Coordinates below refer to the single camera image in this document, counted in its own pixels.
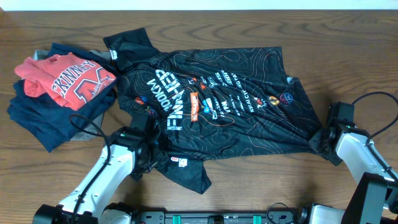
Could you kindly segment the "black printed cycling jersey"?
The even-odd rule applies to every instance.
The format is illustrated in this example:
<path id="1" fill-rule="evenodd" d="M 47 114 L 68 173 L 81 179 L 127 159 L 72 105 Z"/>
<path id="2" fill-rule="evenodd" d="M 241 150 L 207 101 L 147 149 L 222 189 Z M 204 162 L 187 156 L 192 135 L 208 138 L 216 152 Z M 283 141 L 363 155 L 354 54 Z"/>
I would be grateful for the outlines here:
<path id="1" fill-rule="evenodd" d="M 207 160 L 310 152 L 321 123 L 280 47 L 161 52 L 142 28 L 104 43 L 119 107 L 157 120 L 165 157 L 156 169 L 175 183 L 202 194 Z"/>

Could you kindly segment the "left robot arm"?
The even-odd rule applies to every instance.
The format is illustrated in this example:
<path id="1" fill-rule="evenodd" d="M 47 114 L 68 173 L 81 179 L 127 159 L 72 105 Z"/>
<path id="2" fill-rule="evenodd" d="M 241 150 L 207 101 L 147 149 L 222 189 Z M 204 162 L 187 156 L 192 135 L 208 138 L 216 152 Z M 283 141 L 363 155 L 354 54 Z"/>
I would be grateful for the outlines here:
<path id="1" fill-rule="evenodd" d="M 140 177 L 167 157 L 154 130 L 123 127 L 105 137 L 101 155 L 75 190 L 58 205 L 43 204 L 33 224 L 138 223 L 136 211 L 111 197 L 129 175 Z"/>

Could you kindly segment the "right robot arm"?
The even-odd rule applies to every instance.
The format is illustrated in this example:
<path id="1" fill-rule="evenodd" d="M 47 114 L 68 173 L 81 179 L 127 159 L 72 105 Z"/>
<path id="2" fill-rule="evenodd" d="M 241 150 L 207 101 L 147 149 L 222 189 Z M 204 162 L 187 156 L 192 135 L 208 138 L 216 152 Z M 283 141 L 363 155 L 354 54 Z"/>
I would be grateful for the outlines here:
<path id="1" fill-rule="evenodd" d="M 342 210 L 313 203 L 296 214 L 296 223 L 397 223 L 383 211 L 397 214 L 397 172 L 382 158 L 363 129 L 340 125 L 333 153 L 357 183 L 348 206 Z"/>

